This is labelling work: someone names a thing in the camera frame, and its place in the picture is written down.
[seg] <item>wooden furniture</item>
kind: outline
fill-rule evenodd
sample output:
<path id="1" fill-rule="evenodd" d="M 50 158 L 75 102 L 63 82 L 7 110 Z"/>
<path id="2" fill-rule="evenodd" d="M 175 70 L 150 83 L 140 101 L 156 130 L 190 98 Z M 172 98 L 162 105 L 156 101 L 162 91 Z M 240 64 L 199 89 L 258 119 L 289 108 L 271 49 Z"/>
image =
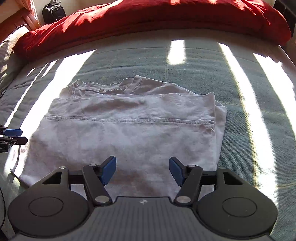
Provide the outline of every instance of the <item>wooden furniture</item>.
<path id="1" fill-rule="evenodd" d="M 9 34 L 16 27 L 27 24 L 27 28 L 30 31 L 34 31 L 37 28 L 40 28 L 37 20 L 33 17 L 33 15 L 26 9 L 22 8 L 18 10 L 15 14 L 10 16 L 8 19 L 4 20 L 0 23 L 0 42 L 5 40 Z"/>

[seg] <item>bed sheet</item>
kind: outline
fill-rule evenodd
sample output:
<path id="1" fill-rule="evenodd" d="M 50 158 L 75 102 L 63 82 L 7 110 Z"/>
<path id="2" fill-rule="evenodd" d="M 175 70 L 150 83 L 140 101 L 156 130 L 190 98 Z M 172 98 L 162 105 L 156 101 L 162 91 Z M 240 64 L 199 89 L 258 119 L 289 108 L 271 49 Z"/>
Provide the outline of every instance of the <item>bed sheet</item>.
<path id="1" fill-rule="evenodd" d="M 68 84 L 81 79 L 107 85 L 137 74 L 197 94 L 215 93 L 227 107 L 219 165 L 275 202 L 279 216 L 272 237 L 292 240 L 296 67 L 277 45 L 206 29 L 150 31 L 82 44 L 25 66 L 0 99 L 0 123 L 34 132 Z M 25 189 L 10 168 L 21 176 L 24 163 L 14 163 L 4 153 L 0 160 L 0 185 L 8 206 Z M 3 231 L 13 235 L 8 220 Z"/>

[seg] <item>curtain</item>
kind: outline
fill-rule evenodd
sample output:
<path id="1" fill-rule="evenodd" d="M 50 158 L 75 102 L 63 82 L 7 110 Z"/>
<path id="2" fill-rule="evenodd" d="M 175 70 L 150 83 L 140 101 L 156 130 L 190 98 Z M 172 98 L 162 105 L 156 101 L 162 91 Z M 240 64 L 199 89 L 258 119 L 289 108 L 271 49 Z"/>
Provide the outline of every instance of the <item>curtain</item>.
<path id="1" fill-rule="evenodd" d="M 36 8 L 35 8 L 33 0 L 15 0 L 15 1 L 21 8 L 24 7 L 26 9 L 28 9 L 30 11 L 30 13 L 34 16 L 34 18 L 38 21 Z"/>

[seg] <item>black backpack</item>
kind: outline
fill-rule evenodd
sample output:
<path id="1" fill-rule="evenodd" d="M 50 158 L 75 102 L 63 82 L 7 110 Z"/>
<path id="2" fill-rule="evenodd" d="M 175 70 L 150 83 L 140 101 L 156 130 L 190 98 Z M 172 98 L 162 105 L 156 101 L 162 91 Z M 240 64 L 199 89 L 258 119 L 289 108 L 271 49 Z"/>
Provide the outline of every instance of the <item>black backpack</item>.
<path id="1" fill-rule="evenodd" d="M 42 16 L 46 24 L 51 24 L 65 17 L 66 13 L 61 5 L 48 3 L 42 10 Z"/>

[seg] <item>black cable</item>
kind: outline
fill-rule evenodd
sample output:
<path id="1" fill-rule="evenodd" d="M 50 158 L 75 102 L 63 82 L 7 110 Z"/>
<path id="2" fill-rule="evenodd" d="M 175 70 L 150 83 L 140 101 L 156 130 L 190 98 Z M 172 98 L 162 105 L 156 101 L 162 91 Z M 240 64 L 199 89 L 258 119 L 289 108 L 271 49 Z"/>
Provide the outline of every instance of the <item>black cable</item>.
<path id="1" fill-rule="evenodd" d="M 1 195 L 2 195 L 2 199 L 3 199 L 3 206 L 4 206 L 4 217 L 3 217 L 3 221 L 0 225 L 0 229 L 3 227 L 4 225 L 4 222 L 5 222 L 5 218 L 6 218 L 6 205 L 5 205 L 5 200 L 4 200 L 4 195 L 3 195 L 3 192 L 2 192 L 2 189 L 0 187 L 0 192 L 1 192 Z"/>

